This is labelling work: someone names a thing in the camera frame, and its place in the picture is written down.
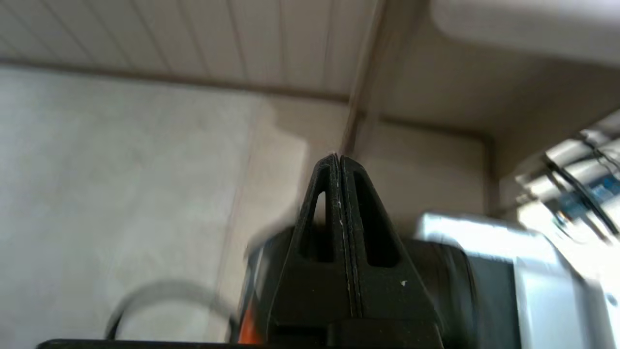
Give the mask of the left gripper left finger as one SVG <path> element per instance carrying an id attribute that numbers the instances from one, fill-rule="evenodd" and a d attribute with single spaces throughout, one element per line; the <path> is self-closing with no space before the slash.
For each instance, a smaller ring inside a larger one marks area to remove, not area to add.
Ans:
<path id="1" fill-rule="evenodd" d="M 269 312 L 268 339 L 325 340 L 349 317 L 349 287 L 336 155 L 316 163 Z"/>

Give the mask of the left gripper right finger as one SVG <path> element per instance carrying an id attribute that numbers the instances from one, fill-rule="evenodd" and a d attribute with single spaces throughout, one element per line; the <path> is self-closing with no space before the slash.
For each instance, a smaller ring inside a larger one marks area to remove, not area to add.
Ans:
<path id="1" fill-rule="evenodd" d="M 440 340 L 441 321 L 365 168 L 341 158 L 356 319 L 376 340 Z"/>

